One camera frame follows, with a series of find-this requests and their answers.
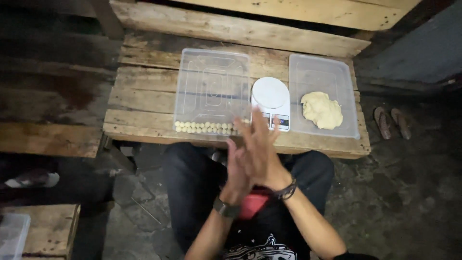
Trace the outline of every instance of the sandal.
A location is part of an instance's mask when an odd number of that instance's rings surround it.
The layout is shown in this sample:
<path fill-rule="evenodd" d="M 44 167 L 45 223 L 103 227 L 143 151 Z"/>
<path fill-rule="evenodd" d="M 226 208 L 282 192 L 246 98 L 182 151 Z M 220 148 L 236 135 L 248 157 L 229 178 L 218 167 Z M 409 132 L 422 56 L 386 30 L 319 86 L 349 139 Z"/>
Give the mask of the sandal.
<path fill-rule="evenodd" d="M 383 107 L 380 106 L 374 110 L 374 119 L 377 123 L 380 133 L 382 134 L 382 137 L 385 140 L 391 139 L 391 133 L 389 130 L 391 124 L 387 118 L 387 115 L 385 114 Z"/>
<path fill-rule="evenodd" d="M 403 116 L 401 111 L 397 108 L 391 110 L 391 117 L 395 121 L 395 124 L 399 127 L 401 135 L 404 139 L 411 139 L 411 130 L 406 122 L 406 118 Z"/>

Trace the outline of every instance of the dough lump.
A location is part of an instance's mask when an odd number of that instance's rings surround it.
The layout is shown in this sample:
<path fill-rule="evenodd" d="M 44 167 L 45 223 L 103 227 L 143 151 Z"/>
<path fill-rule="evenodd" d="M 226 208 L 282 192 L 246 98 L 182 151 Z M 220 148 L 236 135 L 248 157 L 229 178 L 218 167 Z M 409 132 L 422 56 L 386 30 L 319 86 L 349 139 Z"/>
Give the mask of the dough lump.
<path fill-rule="evenodd" d="M 313 121 L 320 129 L 332 130 L 340 126 L 343 115 L 339 103 L 329 100 L 329 95 L 324 92 L 312 92 L 302 97 L 303 116 Z"/>

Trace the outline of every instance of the kitchen scale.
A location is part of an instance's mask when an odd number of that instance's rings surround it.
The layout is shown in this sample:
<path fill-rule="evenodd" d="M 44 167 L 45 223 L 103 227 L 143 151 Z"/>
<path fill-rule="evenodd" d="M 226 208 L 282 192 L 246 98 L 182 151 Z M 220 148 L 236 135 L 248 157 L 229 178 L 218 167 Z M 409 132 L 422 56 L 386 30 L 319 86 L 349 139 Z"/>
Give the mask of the kitchen scale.
<path fill-rule="evenodd" d="M 280 120 L 279 130 L 290 129 L 290 95 L 287 86 L 280 80 L 264 77 L 255 81 L 252 87 L 252 106 L 259 106 L 263 117 L 267 119 L 270 130 L 274 130 L 274 117 Z"/>

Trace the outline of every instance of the bracelet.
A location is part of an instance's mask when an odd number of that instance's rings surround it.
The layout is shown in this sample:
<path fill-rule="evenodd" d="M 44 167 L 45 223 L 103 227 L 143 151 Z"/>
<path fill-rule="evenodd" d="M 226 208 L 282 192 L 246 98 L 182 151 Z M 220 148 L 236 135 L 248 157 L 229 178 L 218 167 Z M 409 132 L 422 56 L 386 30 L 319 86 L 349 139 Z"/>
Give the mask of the bracelet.
<path fill-rule="evenodd" d="M 287 200 L 287 199 L 290 199 L 290 197 L 292 197 L 296 189 L 297 189 L 297 180 L 292 176 L 292 183 L 289 186 L 287 186 L 287 188 L 274 192 L 274 195 L 278 199 Z"/>

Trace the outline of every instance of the watch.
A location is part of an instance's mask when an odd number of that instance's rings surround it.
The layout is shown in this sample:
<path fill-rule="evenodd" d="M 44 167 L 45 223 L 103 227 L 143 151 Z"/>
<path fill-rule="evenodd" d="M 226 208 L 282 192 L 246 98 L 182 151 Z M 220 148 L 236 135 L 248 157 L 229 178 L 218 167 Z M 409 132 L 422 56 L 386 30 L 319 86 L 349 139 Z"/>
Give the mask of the watch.
<path fill-rule="evenodd" d="M 213 202 L 213 208 L 220 215 L 232 219 L 236 219 L 239 216 L 239 213 L 241 213 L 241 206 L 229 205 L 228 203 L 221 201 L 219 195 L 215 198 L 215 201 Z"/>

